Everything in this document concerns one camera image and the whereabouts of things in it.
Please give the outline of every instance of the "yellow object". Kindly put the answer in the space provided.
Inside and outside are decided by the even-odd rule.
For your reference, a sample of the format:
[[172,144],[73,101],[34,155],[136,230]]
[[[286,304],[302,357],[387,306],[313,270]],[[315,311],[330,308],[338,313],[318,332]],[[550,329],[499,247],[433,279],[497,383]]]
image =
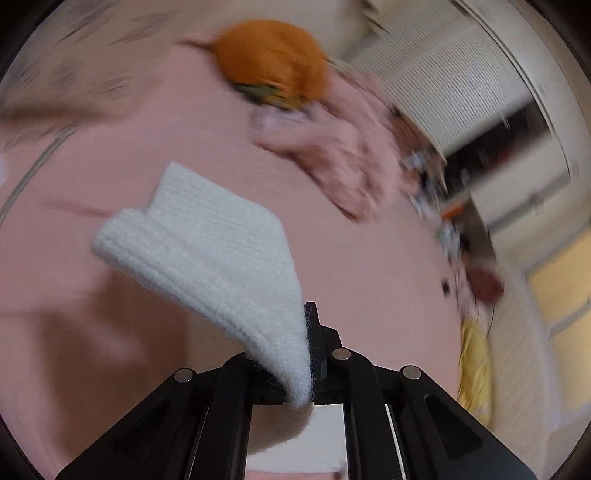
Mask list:
[[480,326],[471,319],[462,322],[460,391],[457,401],[487,426],[492,416],[491,355]]

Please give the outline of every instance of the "white knit fabric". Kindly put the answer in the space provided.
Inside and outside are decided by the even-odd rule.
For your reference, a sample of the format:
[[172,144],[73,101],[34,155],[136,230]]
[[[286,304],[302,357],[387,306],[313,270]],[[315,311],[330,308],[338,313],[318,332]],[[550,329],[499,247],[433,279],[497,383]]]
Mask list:
[[147,211],[110,218],[92,249],[242,342],[292,405],[310,400],[300,283],[271,212],[172,163]]

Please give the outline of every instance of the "pink fabric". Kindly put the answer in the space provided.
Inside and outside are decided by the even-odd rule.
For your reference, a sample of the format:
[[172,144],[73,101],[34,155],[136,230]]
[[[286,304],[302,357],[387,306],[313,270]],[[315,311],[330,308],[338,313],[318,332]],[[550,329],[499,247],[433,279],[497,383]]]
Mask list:
[[381,84],[370,73],[330,72],[327,93],[306,115],[261,107],[256,145],[295,161],[325,195],[355,219],[367,218],[409,186],[390,130]]
[[236,350],[203,323],[189,352],[189,314],[89,250],[108,216],[149,203],[170,161],[282,220],[304,298],[344,345],[418,365],[456,395],[459,314],[441,291],[453,277],[411,205],[351,222],[294,162],[251,144],[253,106],[207,53],[175,47],[163,73],[136,115],[70,137],[0,228],[0,413],[41,474],[53,479],[190,357],[213,368]]

